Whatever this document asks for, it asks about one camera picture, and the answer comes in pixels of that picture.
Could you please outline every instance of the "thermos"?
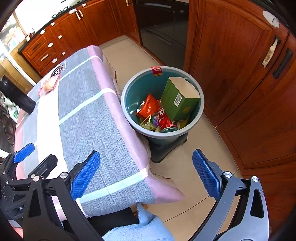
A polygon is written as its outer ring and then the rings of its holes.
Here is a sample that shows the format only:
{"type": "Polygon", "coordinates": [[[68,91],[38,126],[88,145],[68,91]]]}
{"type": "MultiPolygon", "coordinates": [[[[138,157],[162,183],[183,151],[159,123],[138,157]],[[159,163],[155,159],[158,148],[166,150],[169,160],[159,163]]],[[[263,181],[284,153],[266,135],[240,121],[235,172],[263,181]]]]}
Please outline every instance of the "thermos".
{"type": "Polygon", "coordinates": [[[25,95],[5,75],[0,80],[0,92],[28,114],[32,114],[35,109],[36,102],[25,95]]]}

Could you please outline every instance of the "black countertop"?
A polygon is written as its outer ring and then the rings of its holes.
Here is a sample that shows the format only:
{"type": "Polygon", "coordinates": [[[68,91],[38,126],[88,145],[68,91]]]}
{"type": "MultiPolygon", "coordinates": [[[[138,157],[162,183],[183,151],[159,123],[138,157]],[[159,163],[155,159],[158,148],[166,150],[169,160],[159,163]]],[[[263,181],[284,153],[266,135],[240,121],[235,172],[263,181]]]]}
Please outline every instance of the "black countertop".
{"type": "MultiPolygon", "coordinates": [[[[88,2],[89,0],[84,0],[81,1],[71,7],[69,7],[68,9],[59,12],[58,15],[54,18],[52,18],[47,24],[45,24],[41,29],[39,29],[36,34],[26,43],[24,43],[21,47],[19,47],[18,51],[22,52],[22,50],[37,36],[40,34],[41,30],[45,29],[48,25],[50,25],[52,22],[54,22],[56,19],[58,19],[60,16],[62,16],[65,13],[68,13],[71,9],[74,9],[80,5],[82,5],[83,3],[88,2]]],[[[249,0],[255,4],[257,4],[258,6],[260,6],[261,8],[263,8],[264,10],[270,12],[271,14],[273,14],[276,18],[279,19],[279,21],[287,28],[290,30],[290,27],[286,21],[286,19],[283,17],[283,13],[282,11],[277,8],[270,0],[249,0]]]]}

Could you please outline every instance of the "green cardboard box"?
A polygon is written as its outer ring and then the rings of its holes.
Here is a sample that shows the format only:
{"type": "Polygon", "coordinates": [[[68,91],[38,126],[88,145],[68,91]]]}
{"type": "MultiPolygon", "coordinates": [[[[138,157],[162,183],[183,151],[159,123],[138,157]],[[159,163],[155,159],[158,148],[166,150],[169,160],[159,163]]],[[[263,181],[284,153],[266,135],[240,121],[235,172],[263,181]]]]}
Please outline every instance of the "green cardboard box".
{"type": "Polygon", "coordinates": [[[186,120],[200,100],[195,87],[182,77],[169,77],[161,105],[171,121],[186,120]]]}

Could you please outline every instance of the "blue textured pad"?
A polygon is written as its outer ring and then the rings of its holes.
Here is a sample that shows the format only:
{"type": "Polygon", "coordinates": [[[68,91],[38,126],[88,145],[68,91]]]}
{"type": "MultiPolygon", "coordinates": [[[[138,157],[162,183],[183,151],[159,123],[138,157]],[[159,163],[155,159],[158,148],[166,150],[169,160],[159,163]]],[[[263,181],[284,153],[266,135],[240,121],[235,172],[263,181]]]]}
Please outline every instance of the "blue textured pad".
{"type": "Polygon", "coordinates": [[[15,158],[14,158],[14,162],[15,163],[20,163],[22,162],[26,157],[28,157],[31,153],[33,153],[35,151],[35,146],[32,143],[29,143],[28,145],[26,145],[23,149],[21,149],[20,151],[18,151],[15,154],[15,158]]]}
{"type": "Polygon", "coordinates": [[[209,196],[217,201],[221,195],[220,183],[200,150],[193,152],[192,162],[209,196]]]}
{"type": "Polygon", "coordinates": [[[81,171],[78,173],[74,181],[72,182],[71,196],[73,200],[83,196],[87,186],[91,182],[94,174],[99,168],[101,163],[101,157],[98,152],[90,157],[88,162],[84,165],[81,171]]]}

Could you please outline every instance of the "silver bolt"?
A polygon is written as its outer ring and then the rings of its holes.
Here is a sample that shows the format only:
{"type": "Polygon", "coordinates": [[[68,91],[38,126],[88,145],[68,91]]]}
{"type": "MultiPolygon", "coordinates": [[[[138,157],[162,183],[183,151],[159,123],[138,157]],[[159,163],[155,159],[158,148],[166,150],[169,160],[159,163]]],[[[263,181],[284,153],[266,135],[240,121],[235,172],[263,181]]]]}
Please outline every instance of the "silver bolt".
{"type": "Polygon", "coordinates": [[[258,181],[259,181],[259,178],[256,177],[256,176],[252,176],[252,180],[253,180],[254,182],[258,182],[258,181]]]}
{"type": "Polygon", "coordinates": [[[232,174],[231,174],[231,172],[224,172],[224,176],[227,178],[231,178],[232,174]]]}
{"type": "Polygon", "coordinates": [[[60,174],[60,178],[62,178],[62,179],[67,178],[67,176],[68,176],[68,173],[66,173],[66,172],[63,172],[60,174]]]}
{"type": "Polygon", "coordinates": [[[35,177],[33,178],[33,181],[34,181],[34,182],[37,182],[37,181],[39,181],[39,179],[40,179],[39,176],[35,176],[35,177]]]}

